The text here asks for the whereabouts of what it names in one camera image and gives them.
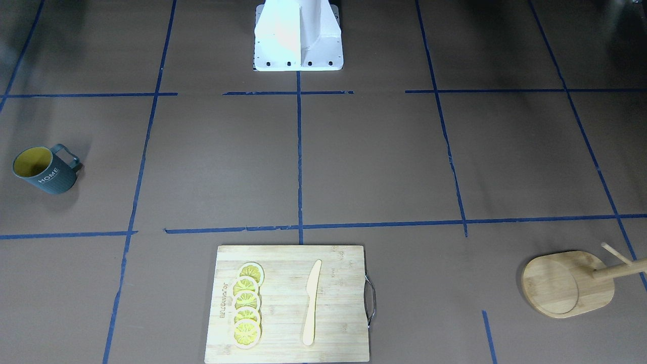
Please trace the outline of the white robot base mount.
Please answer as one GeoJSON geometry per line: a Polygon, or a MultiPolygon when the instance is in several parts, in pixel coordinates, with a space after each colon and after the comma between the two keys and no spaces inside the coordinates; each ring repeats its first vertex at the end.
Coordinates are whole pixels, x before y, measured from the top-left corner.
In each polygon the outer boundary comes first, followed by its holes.
{"type": "Polygon", "coordinates": [[[254,36],[256,71],[344,67],[338,1],[266,1],[256,7],[254,36]]]}

